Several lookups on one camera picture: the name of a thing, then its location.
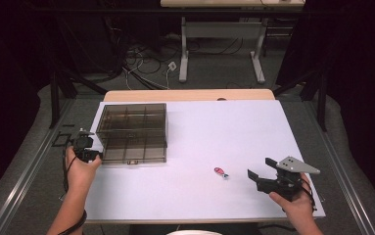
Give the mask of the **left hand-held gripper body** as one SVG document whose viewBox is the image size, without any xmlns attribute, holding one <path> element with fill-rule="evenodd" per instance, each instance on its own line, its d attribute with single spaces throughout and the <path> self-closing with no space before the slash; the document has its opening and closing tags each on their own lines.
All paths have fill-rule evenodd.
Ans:
<svg viewBox="0 0 375 235">
<path fill-rule="evenodd" d="M 92 162 L 92 146 L 93 146 L 93 133 L 83 128 L 80 128 L 76 137 L 72 140 L 72 148 L 74 154 L 83 162 Z"/>
</svg>

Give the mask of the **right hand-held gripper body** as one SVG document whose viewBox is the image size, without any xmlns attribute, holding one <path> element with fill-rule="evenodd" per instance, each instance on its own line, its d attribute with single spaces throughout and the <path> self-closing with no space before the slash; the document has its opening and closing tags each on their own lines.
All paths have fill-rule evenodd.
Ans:
<svg viewBox="0 0 375 235">
<path fill-rule="evenodd" d="M 277 162 L 275 170 L 277 171 L 276 179 L 260 178 L 259 183 L 256 183 L 260 192 L 266 194 L 275 192 L 288 201 L 292 201 L 300 192 L 306 192 L 312 198 L 311 191 L 306 190 L 303 186 L 305 181 L 302 179 L 301 174 L 319 174 L 319 169 L 294 157 L 287 157 Z"/>
</svg>

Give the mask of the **small red fish-shaped clip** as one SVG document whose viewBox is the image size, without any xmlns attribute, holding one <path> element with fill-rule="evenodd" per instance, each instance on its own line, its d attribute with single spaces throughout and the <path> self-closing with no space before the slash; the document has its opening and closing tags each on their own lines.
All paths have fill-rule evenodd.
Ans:
<svg viewBox="0 0 375 235">
<path fill-rule="evenodd" d="M 220 167 L 215 167 L 214 172 L 224 179 L 227 179 L 229 177 L 229 175 Z"/>
</svg>

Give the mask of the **smoky transparent drawer box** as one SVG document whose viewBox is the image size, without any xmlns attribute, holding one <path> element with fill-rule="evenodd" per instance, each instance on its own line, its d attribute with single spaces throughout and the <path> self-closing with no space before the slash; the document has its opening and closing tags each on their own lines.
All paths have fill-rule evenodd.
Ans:
<svg viewBox="0 0 375 235">
<path fill-rule="evenodd" d="M 103 163 L 139 165 L 166 162 L 166 104 L 105 105 L 96 128 Z"/>
</svg>

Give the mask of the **person's left hand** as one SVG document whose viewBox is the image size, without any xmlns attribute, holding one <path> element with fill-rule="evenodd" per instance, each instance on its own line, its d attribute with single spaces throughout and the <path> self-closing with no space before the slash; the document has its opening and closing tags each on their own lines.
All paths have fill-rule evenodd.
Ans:
<svg viewBox="0 0 375 235">
<path fill-rule="evenodd" d="M 68 191 L 75 194 L 87 193 L 101 162 L 99 156 L 96 156 L 95 160 L 90 163 L 83 162 L 75 155 L 73 147 L 67 147 L 66 167 L 69 186 Z"/>
</svg>

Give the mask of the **person's right hand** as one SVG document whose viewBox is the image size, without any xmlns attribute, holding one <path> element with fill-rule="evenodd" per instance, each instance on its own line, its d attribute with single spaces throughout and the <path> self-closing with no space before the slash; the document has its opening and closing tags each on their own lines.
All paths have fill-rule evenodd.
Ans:
<svg viewBox="0 0 375 235">
<path fill-rule="evenodd" d="M 269 193 L 268 196 L 284 210 L 290 222 L 300 232 L 309 229 L 309 227 L 312 227 L 315 224 L 312 215 L 313 209 L 311 199 L 306 192 L 302 192 L 292 202 L 284 199 L 275 192 Z"/>
</svg>

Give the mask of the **black metal stand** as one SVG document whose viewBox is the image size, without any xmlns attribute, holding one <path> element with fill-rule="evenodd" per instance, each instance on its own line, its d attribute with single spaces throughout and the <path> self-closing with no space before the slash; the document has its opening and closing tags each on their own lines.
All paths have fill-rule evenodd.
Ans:
<svg viewBox="0 0 375 235">
<path fill-rule="evenodd" d="M 326 72 L 317 70 L 309 71 L 293 81 L 274 89 L 273 95 L 279 96 L 285 91 L 295 87 L 297 84 L 304 82 L 305 87 L 301 91 L 300 97 L 303 101 L 310 101 L 313 99 L 314 95 L 317 95 L 316 121 L 321 127 L 322 131 L 327 131 L 325 124 L 327 81 L 328 75 Z"/>
<path fill-rule="evenodd" d="M 51 111 L 52 119 L 50 127 L 54 128 L 59 122 L 61 117 L 61 106 L 60 106 L 60 92 L 64 94 L 67 99 L 74 99 L 77 96 L 77 90 L 73 85 L 73 82 L 83 84 L 89 89 L 105 95 L 107 90 L 94 82 L 78 75 L 70 70 L 53 70 L 50 76 L 50 91 L 51 91 Z"/>
</svg>

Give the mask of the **white table mat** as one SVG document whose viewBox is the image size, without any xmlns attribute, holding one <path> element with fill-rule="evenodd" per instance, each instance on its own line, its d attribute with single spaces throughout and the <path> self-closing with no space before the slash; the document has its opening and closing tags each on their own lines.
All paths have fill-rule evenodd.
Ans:
<svg viewBox="0 0 375 235">
<path fill-rule="evenodd" d="M 302 155 L 275 100 L 170 102 L 162 164 L 101 166 L 86 201 L 91 222 L 218 223 L 283 220 L 248 170 Z M 229 177 L 214 172 L 222 168 Z"/>
</svg>

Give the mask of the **person's white clothing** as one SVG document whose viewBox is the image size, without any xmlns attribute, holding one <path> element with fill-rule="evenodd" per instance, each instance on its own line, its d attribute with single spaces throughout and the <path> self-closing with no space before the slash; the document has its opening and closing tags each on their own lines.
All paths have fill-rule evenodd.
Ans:
<svg viewBox="0 0 375 235">
<path fill-rule="evenodd" d="M 177 230 L 167 233 L 166 235 L 222 235 L 217 232 L 207 230 Z"/>
</svg>

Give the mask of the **dark curtain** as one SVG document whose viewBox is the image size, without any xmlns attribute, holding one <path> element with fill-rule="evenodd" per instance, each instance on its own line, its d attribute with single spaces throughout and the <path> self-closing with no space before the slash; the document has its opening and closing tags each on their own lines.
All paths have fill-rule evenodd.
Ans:
<svg viewBox="0 0 375 235">
<path fill-rule="evenodd" d="M 0 179 L 34 123 L 38 91 L 48 84 L 21 0 L 0 0 Z"/>
<path fill-rule="evenodd" d="M 305 0 L 276 83 L 331 61 L 327 95 L 341 108 L 352 156 L 375 189 L 375 0 Z"/>
</svg>

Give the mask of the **white desk with metal legs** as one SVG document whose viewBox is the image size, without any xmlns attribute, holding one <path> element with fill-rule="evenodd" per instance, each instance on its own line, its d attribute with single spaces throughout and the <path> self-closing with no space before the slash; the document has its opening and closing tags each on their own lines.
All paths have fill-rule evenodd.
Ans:
<svg viewBox="0 0 375 235">
<path fill-rule="evenodd" d="M 301 10 L 305 0 L 161 0 L 161 6 L 175 10 Z M 181 18 L 181 61 L 179 81 L 185 82 L 188 73 L 188 38 L 253 38 L 256 48 L 250 53 L 257 82 L 265 83 L 259 57 L 266 36 L 268 17 L 249 17 L 248 20 L 200 20 Z"/>
</svg>

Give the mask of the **aluminium floor rail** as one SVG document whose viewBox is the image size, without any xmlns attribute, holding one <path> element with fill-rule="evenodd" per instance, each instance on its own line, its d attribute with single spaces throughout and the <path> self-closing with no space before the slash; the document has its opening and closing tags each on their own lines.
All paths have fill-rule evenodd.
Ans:
<svg viewBox="0 0 375 235">
<path fill-rule="evenodd" d="M 73 103 L 74 99 L 62 103 L 60 117 L 53 127 L 49 119 L 51 105 L 48 101 L 41 103 L 33 126 L 0 179 L 0 235 L 5 233 L 22 203 Z"/>
<path fill-rule="evenodd" d="M 373 226 L 364 204 L 361 202 L 359 195 L 354 189 L 352 182 L 346 173 L 340 157 L 334 148 L 329 135 L 317 123 L 316 112 L 314 106 L 310 102 L 304 102 L 305 109 L 308 113 L 309 119 L 313 122 L 316 132 L 319 134 L 322 143 L 325 145 L 327 151 L 327 161 L 333 170 L 333 173 L 339 183 L 340 189 L 344 195 L 353 218 L 360 230 L 361 235 L 375 235 L 375 227 Z"/>
</svg>

